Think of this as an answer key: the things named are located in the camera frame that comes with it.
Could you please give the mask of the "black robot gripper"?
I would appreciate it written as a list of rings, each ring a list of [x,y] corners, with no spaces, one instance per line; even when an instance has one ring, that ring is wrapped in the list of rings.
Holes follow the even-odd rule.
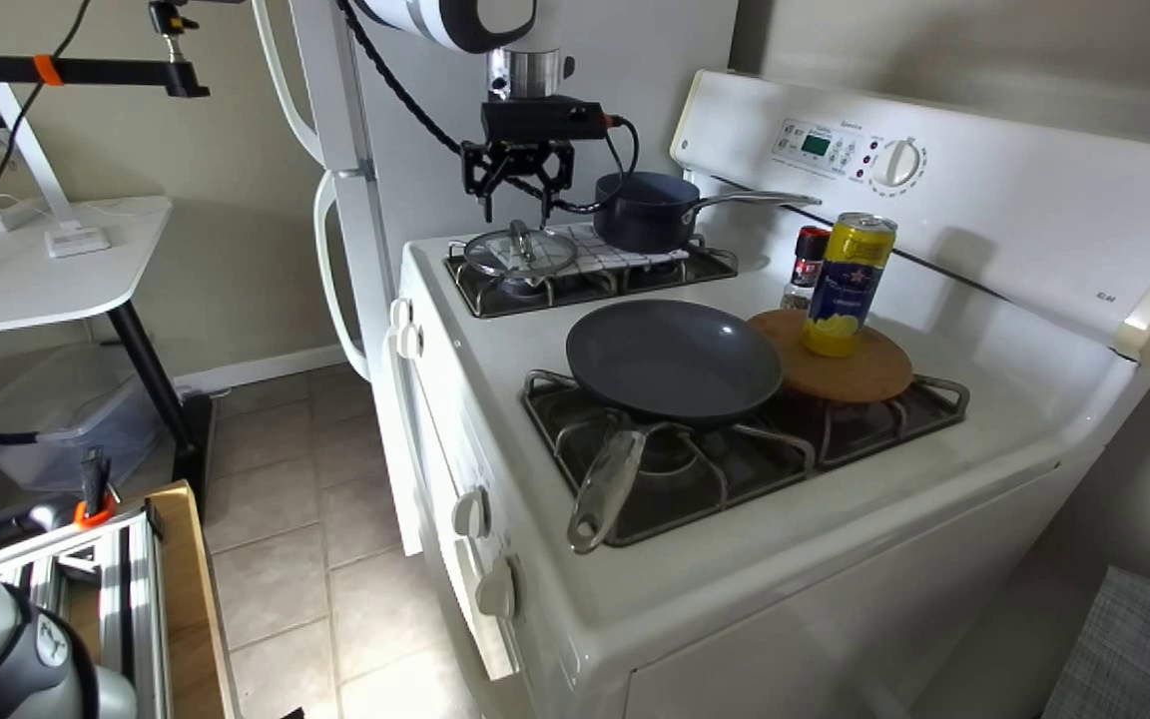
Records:
[[[575,141],[601,141],[605,111],[572,97],[487,101],[480,106],[484,141],[460,143],[463,185],[474,189],[484,219],[495,219],[492,189],[531,175],[543,189],[552,219],[558,189],[575,171]]]

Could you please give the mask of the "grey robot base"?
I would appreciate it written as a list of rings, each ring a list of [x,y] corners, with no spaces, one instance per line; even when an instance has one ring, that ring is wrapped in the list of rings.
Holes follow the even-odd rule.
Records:
[[[0,581],[0,719],[136,719],[136,685],[60,613]]]

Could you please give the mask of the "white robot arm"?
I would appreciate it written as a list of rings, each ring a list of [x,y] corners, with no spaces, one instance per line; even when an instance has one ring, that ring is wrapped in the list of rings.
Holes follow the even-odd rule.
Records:
[[[398,85],[381,47],[361,37],[397,101],[460,157],[463,191],[474,194],[484,210],[495,210],[495,189],[512,185],[540,205],[540,214],[552,214],[575,179],[575,141],[601,141],[612,133],[595,101],[558,90],[575,58],[552,42],[556,4],[558,0],[345,0],[349,13],[362,13],[385,29],[487,58],[480,102],[484,134],[450,141]]]

